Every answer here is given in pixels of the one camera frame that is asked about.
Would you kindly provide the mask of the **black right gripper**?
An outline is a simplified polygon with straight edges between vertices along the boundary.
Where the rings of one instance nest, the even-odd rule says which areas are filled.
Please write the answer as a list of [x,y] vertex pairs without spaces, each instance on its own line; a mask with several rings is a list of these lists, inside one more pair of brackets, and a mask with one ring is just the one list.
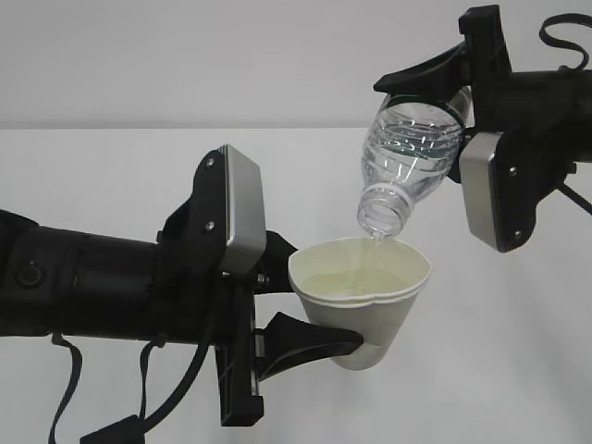
[[383,75],[373,90],[448,101],[470,83],[475,125],[480,130],[502,130],[502,118],[496,116],[498,87],[511,76],[512,65],[500,6],[470,7],[459,18],[459,31],[464,43],[413,67]]

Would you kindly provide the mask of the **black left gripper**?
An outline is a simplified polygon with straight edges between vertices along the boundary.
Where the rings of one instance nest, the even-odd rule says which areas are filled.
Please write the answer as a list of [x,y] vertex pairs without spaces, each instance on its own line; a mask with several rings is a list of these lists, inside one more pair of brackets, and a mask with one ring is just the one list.
[[[297,251],[279,233],[266,232],[265,251],[255,268],[255,295],[293,293],[289,259]],[[228,273],[216,283],[216,290],[215,354],[222,414],[262,414],[259,381],[303,364],[348,356],[363,345],[363,336],[355,331],[276,313],[258,330],[257,375],[253,290]]]

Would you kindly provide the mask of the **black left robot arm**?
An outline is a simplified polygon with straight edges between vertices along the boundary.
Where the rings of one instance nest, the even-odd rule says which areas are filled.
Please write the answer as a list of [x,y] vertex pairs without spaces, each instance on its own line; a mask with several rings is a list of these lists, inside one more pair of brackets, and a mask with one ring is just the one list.
[[259,166],[224,145],[203,158],[190,198],[153,243],[43,227],[3,212],[1,333],[165,338],[213,349],[221,422],[251,426],[264,413],[263,380],[348,355],[364,341],[281,313],[256,326],[255,296],[290,291],[293,252],[265,227]]

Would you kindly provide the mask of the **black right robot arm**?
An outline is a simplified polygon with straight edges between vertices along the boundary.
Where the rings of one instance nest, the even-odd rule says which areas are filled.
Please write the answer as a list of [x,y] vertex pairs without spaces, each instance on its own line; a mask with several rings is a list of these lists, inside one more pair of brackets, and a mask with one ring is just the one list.
[[537,222],[537,205],[560,191],[585,211],[591,204],[565,180],[591,160],[590,56],[579,44],[549,34],[551,26],[591,25],[565,13],[543,21],[540,40],[581,54],[574,68],[512,70],[497,5],[469,8],[459,18],[464,40],[411,68],[383,75],[373,86],[394,98],[447,105],[468,87],[475,123],[452,164],[461,184],[471,233],[500,253],[524,245]]

